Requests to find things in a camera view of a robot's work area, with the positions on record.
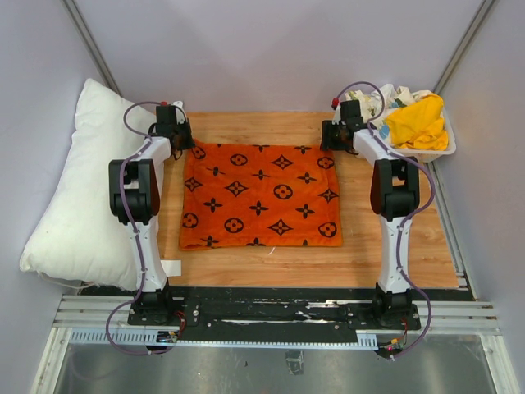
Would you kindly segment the orange monogram pillowcase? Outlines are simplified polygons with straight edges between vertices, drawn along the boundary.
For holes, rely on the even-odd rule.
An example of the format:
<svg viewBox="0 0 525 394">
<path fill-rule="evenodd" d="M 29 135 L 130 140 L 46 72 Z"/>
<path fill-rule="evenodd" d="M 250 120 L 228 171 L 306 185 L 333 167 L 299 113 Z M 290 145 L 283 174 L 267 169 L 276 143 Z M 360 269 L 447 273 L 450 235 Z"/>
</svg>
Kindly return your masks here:
<svg viewBox="0 0 525 394">
<path fill-rule="evenodd" d="M 183 181 L 181 250 L 343 244 L 330 151 L 197 142 Z"/>
</svg>

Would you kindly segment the white pillow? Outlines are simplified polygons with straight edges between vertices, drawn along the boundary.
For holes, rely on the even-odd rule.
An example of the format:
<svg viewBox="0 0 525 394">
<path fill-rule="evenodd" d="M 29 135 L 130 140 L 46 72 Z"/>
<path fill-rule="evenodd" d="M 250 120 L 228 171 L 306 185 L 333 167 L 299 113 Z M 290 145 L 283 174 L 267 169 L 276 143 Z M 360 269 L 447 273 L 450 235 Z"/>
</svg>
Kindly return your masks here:
<svg viewBox="0 0 525 394">
<path fill-rule="evenodd" d="M 137 249 L 111 212 L 108 166 L 138 151 L 144 138 L 137 133 L 154 121 L 96 80 L 85 81 L 65 167 L 22 252 L 21 271 L 136 289 Z"/>
</svg>

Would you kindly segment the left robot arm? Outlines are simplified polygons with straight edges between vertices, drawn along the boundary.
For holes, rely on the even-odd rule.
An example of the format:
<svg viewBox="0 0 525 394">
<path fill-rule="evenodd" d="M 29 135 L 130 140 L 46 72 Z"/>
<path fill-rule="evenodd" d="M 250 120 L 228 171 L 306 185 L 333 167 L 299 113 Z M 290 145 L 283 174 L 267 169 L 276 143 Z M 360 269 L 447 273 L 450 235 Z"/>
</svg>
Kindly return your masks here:
<svg viewBox="0 0 525 394">
<path fill-rule="evenodd" d="M 127 232 L 136 269 L 137 292 L 128 302 L 132 325 L 178 325 L 185 323 L 184 305 L 173 300 L 167 273 L 158 247 L 158 215 L 164 176 L 164 162 L 175 160 L 194 147 L 189 118 L 181 101 L 148 101 L 157 110 L 156 120 L 146 132 L 128 122 L 131 105 L 123 115 L 124 126 L 143 138 L 140 147 L 125 159 L 108 164 L 111 213 Z"/>
</svg>

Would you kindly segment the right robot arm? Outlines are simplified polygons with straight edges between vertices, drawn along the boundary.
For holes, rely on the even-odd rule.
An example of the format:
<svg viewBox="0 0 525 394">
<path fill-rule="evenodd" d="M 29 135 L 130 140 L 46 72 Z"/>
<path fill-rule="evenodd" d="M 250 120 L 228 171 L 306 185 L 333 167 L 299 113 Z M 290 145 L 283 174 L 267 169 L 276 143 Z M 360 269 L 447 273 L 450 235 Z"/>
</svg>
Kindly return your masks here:
<svg viewBox="0 0 525 394">
<path fill-rule="evenodd" d="M 381 271 L 372 305 L 358 313 L 363 323 L 385 329 L 421 327 L 407 281 L 410 217 L 420 204 L 419 169 L 386 147 L 361 114 L 358 100 L 332 100 L 331 121 L 322 123 L 321 149 L 357 154 L 372 166 L 370 204 L 381 227 Z"/>
</svg>

